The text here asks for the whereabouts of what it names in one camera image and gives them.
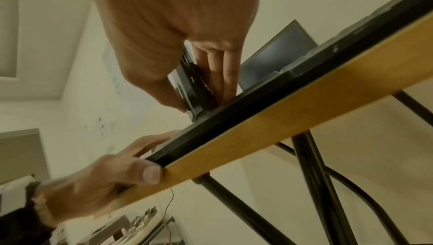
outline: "sleeve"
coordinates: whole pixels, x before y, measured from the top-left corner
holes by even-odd
[[[54,228],[41,223],[32,201],[40,182],[31,176],[0,185],[0,245],[40,245]]]

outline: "wire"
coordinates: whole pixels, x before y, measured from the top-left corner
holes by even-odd
[[[170,190],[171,190],[171,200],[170,200],[170,202],[168,203],[168,205],[167,205],[167,207],[166,207],[166,210],[164,211],[164,217],[163,217],[163,219],[164,219],[164,225],[166,226],[166,228],[167,228],[167,230],[168,230],[168,232],[169,232],[169,243],[171,244],[171,231],[170,231],[170,228],[167,226],[167,222],[166,222],[166,213],[167,213],[168,206],[170,206],[171,202],[172,202],[173,199],[175,198],[175,193],[173,193],[173,187],[170,187]]]

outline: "hand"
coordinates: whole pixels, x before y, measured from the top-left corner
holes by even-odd
[[[41,221],[55,227],[68,219],[94,214],[116,198],[119,183],[158,184],[162,168],[139,156],[177,133],[139,138],[117,155],[102,156],[70,176],[39,185],[34,201]]]
[[[167,75],[184,41],[218,104],[236,96],[244,40],[259,0],[95,0],[125,78],[166,106],[186,111]]]

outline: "ceiling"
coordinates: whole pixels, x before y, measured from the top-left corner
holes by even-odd
[[[91,0],[0,0],[0,100],[59,98]]]

